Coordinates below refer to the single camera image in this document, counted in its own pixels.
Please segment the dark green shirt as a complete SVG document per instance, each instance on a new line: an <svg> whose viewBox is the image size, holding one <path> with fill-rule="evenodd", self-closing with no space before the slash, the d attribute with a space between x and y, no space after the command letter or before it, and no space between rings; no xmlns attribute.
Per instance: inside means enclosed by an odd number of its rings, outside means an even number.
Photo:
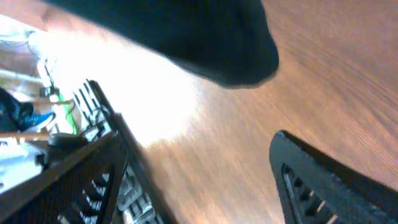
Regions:
<svg viewBox="0 0 398 224"><path fill-rule="evenodd" d="M50 0L225 88L274 77L279 54L259 0Z"/></svg>

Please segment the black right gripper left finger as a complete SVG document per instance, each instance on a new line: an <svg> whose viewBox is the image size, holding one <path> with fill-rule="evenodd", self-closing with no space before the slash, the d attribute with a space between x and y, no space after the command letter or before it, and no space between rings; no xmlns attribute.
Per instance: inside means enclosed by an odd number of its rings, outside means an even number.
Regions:
<svg viewBox="0 0 398 224"><path fill-rule="evenodd" d="M109 134L1 195L1 223L111 223L126 165Z"/></svg>

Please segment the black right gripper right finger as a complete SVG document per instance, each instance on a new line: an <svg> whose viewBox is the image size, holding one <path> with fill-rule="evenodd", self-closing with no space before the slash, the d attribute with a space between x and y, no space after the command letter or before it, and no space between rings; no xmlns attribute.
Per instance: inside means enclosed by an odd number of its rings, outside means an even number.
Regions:
<svg viewBox="0 0 398 224"><path fill-rule="evenodd" d="M286 223L397 223L397 191L285 130L269 160Z"/></svg>

